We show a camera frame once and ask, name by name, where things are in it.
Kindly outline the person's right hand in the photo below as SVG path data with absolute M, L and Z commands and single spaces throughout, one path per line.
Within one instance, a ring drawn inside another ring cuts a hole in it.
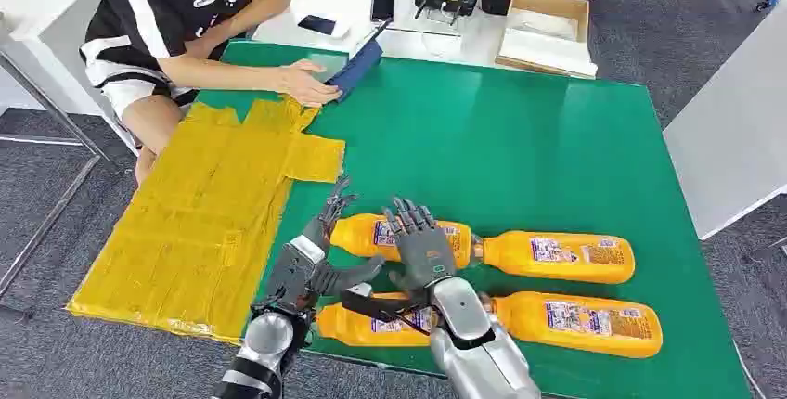
M 276 91 L 292 97 L 304 107 L 322 107 L 342 95 L 338 86 L 324 84 L 316 78 L 317 74 L 326 70 L 308 59 L 280 66 L 277 68 Z

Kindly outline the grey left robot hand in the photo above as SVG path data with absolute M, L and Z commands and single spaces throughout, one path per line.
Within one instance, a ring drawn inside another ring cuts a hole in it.
M 385 259 L 380 255 L 349 268 L 329 262 L 330 236 L 342 210 L 355 199 L 355 195 L 343 193 L 349 184 L 347 175 L 339 177 L 321 211 L 301 234 L 284 243 L 265 283 L 263 308 L 270 306 L 289 315 L 303 315 L 314 309 L 320 297 L 337 296 L 372 280 L 381 271 Z

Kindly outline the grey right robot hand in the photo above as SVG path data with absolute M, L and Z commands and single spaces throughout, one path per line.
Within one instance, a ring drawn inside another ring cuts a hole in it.
M 425 290 L 432 284 L 453 277 L 457 272 L 454 253 L 447 235 L 426 206 L 409 199 L 393 197 L 395 212 L 383 214 L 393 232 L 404 274 L 392 272 L 391 281 L 402 291 Z

